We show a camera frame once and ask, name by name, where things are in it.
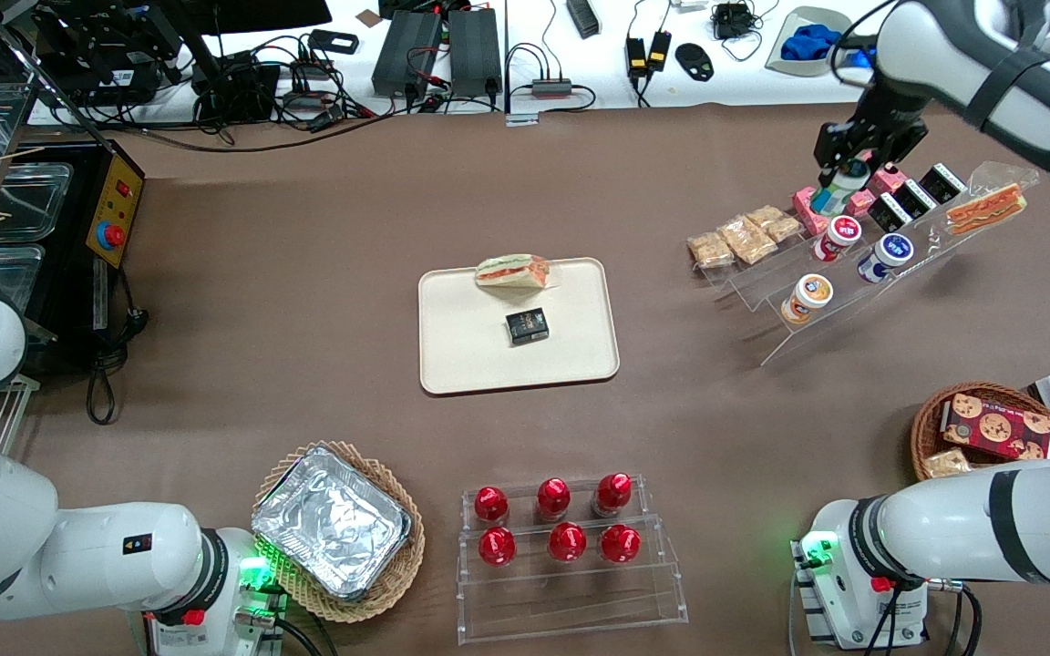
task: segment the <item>acrylic display stand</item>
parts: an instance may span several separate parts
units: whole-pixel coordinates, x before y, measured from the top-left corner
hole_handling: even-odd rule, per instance
[[[771,335],[779,334],[780,340],[775,348],[759,363],[761,366],[772,358],[791,352],[816,339],[824,333],[833,331],[845,323],[849,317],[858,314],[872,300],[879,298],[890,287],[906,279],[918,271],[929,269],[945,262],[963,241],[979,235],[979,233],[1007,224],[989,225],[987,228],[954,235],[946,218],[946,210],[958,204],[966,204],[971,199],[999,190],[1010,183],[1020,183],[1022,190],[1032,187],[1038,182],[1037,171],[1001,165],[1001,163],[984,163],[970,176],[970,195],[963,194],[949,204],[938,205],[932,211],[921,216],[911,224],[904,225],[899,230],[900,235],[908,237],[914,242],[914,257],[909,262],[890,273],[886,279],[878,283],[866,282],[858,274],[859,262],[867,256],[875,241],[884,236],[884,231],[868,216],[862,216],[862,237],[858,245],[841,253],[841,257],[833,262],[818,260],[812,254],[812,242],[819,237],[811,237],[802,245],[793,246],[783,252],[738,271],[727,274],[712,273],[704,270],[709,281],[721,291],[735,292],[750,312],[775,315],[772,321],[783,329],[780,333],[777,325],[771,330]],[[806,273],[824,275],[833,283],[833,299],[821,310],[812,315],[804,324],[792,323],[780,314],[780,306],[796,287],[797,279]]]
[[[456,568],[460,644],[688,621],[679,559],[651,510],[645,479],[632,478],[630,503],[609,520],[591,511],[598,481],[566,483],[572,502],[563,522],[574,522],[587,536],[586,553],[572,563],[549,556],[549,531],[558,523],[536,517],[537,486],[527,486],[501,489],[508,496],[505,528],[513,533],[517,556],[503,568],[484,564],[478,545],[487,527],[474,515],[476,490],[462,494]],[[642,535],[636,559],[615,564],[598,555],[598,538],[613,524]]]

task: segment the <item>red bottle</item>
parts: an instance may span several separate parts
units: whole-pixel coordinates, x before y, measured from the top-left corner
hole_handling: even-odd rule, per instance
[[[586,531],[571,522],[563,522],[549,532],[549,555],[554,560],[571,563],[586,553]]]
[[[602,559],[610,563],[630,563],[638,555],[638,547],[643,538],[638,531],[625,524],[615,524],[602,532],[598,542],[598,552]]]
[[[508,523],[508,498],[497,488],[481,488],[472,501],[472,511],[478,520],[504,526]]]
[[[549,479],[537,489],[537,513],[542,522],[556,522],[570,507],[570,486],[562,479]]]
[[[480,559],[494,568],[504,568],[517,556],[517,541],[506,528],[491,527],[480,536]]]
[[[618,512],[630,503],[630,477],[625,473],[610,473],[598,482],[591,505],[598,517],[617,517]]]

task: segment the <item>wicker basket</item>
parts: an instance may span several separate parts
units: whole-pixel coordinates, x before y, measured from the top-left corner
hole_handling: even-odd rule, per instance
[[[391,563],[387,563],[383,573],[379,574],[378,580],[368,590],[366,597],[361,601],[350,604],[331,597],[321,587],[315,577],[310,576],[307,570],[295,565],[288,557],[284,556],[277,549],[259,539],[259,551],[270,560],[271,568],[282,589],[287,590],[295,601],[302,605],[306,610],[330,619],[333,622],[359,622],[363,619],[374,618],[379,613],[388,610],[392,606],[404,596],[408,587],[412,587],[413,578],[420,570],[420,564],[424,563],[424,519],[420,517],[420,511],[416,507],[416,502],[404,490],[404,486],[396,481],[396,474],[391,472],[386,466],[380,465],[379,461],[364,459],[359,456],[353,445],[346,443],[312,443],[292,452],[278,466],[266,477],[266,482],[261,485],[258,498],[253,506],[257,510],[258,504],[266,498],[270,490],[287,470],[294,465],[294,462],[306,456],[309,449],[323,445],[330,451],[336,453],[348,464],[358,469],[359,473],[366,477],[372,483],[379,486],[385,493],[390,494],[397,504],[412,515],[412,532],[407,536],[407,544],[404,545]]]
[[[1050,417],[1050,410],[1043,403],[1025,395],[1024,392],[1013,390],[1012,387],[1000,385],[1000,383],[970,381],[934,392],[934,395],[926,399],[926,403],[918,408],[918,414],[914,417],[914,426],[909,428],[909,453],[914,457],[914,472],[918,474],[919,481],[925,481],[929,478],[929,470],[922,463],[922,459],[958,446],[947,443],[939,435],[938,429],[943,421],[943,403],[960,392],[1000,405],[1037,411],[1040,415]],[[974,449],[968,449],[966,459],[974,464],[995,465],[999,462],[1005,462],[998,456],[974,451]]]

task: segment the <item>white table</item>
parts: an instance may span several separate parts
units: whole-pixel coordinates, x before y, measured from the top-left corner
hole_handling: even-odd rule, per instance
[[[509,0],[508,7],[508,41],[504,38],[505,1],[490,0],[491,7],[497,10],[497,17],[501,22],[501,50],[504,52],[509,45],[520,41],[542,42],[542,30],[545,29],[549,16],[553,13],[549,0]],[[629,0],[597,0],[595,8],[598,13],[598,20],[602,24],[602,33],[595,37],[583,40],[579,37],[574,24],[570,20],[570,13],[566,8],[565,0],[553,0],[558,8],[553,26],[547,35],[547,42],[554,54],[563,63],[563,75],[571,79],[572,83],[594,88],[597,93],[597,101],[594,108],[621,108],[636,107],[636,97],[630,88],[629,80],[625,77],[624,44],[626,25],[630,22],[633,12],[633,3]],[[332,10],[334,21],[330,24],[318,25],[322,29],[335,31],[346,31],[358,35],[359,48],[354,55],[333,55],[335,66],[342,70],[345,79],[346,90],[359,103],[371,108],[372,111],[382,113],[391,107],[391,100],[384,97],[375,96],[371,86],[371,72],[375,67],[379,50],[383,46],[383,38],[386,37],[388,21],[377,24],[374,28],[368,28],[365,24],[358,21],[355,16],[363,9],[375,10],[377,3],[375,0],[328,0],[330,10]],[[667,29],[672,34],[671,54],[668,55],[667,69],[654,76],[649,90],[646,92],[647,100],[653,107],[691,107],[704,103],[720,103],[724,105],[779,105],[779,104],[805,104],[805,103],[852,103],[858,100],[861,90],[857,86],[845,86],[833,78],[832,73],[819,76],[819,78],[792,78],[774,70],[765,69],[763,63],[768,61],[772,45],[776,42],[780,25],[784,23],[784,18],[789,12],[797,5],[808,4],[814,7],[826,7],[837,9],[845,16],[857,20],[862,14],[873,8],[874,0],[807,0],[800,3],[799,0],[780,0],[780,4],[768,16],[763,18],[763,44],[747,62],[735,62],[720,48],[720,42],[712,39],[711,7],[694,10],[681,10],[672,7],[670,16],[667,17]],[[664,0],[646,0],[638,7],[638,18],[634,21],[634,37],[642,37],[647,44],[650,37],[657,28],[663,18],[663,13],[667,8]],[[869,34],[878,29],[881,24],[884,12],[879,16],[872,17],[859,29],[859,34]],[[222,38],[226,54],[233,54],[254,48],[270,38],[279,35],[297,35],[309,33],[310,29],[289,29],[276,31],[259,31],[250,34],[230,34]],[[706,83],[695,82],[688,78],[679,64],[674,61],[674,49],[680,43],[693,42],[702,46],[711,56],[715,66],[715,76]],[[744,55],[751,49],[755,42],[754,38],[746,38],[743,41],[729,41],[729,48],[738,55]],[[205,43],[212,50],[213,56],[217,56],[220,46],[217,45],[217,38],[207,37]],[[287,40],[278,42],[288,50],[294,51],[295,42]],[[183,49],[180,61],[188,62],[191,56],[187,49]],[[264,50],[259,54],[262,61],[291,61],[288,55],[278,50]],[[433,70],[440,78],[450,78],[450,66],[447,58],[438,59],[437,66]],[[508,71],[509,83],[512,87],[521,84],[528,84],[537,75],[537,62],[528,55],[518,55],[513,58]],[[312,87],[326,88],[330,90],[332,84],[329,82],[312,82]],[[279,81],[279,94],[289,90],[289,76],[282,76]],[[518,112],[536,112],[545,108],[572,107],[584,103],[583,96],[567,100],[537,100],[528,94],[528,91],[520,91],[513,97],[512,109]],[[181,123],[190,121],[195,93],[188,84],[175,86],[169,90],[158,94],[156,100],[151,103],[132,109],[132,117],[138,123]],[[497,100],[499,107],[504,107],[504,99]],[[478,113],[488,111],[487,107],[481,107],[472,103],[454,103],[449,107],[450,113]],[[113,108],[105,108],[107,114],[113,114]],[[104,118],[97,113],[97,118]],[[312,114],[299,115],[308,117]],[[70,115],[66,111],[59,111],[59,117],[63,121],[69,121]],[[45,105],[38,104],[32,113],[29,123],[33,125],[54,125],[56,121],[51,117],[50,109]]]

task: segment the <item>cookie box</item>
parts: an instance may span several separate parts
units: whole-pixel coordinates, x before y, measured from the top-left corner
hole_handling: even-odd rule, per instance
[[[943,404],[943,439],[1008,460],[1050,460],[1050,417],[968,395]]]

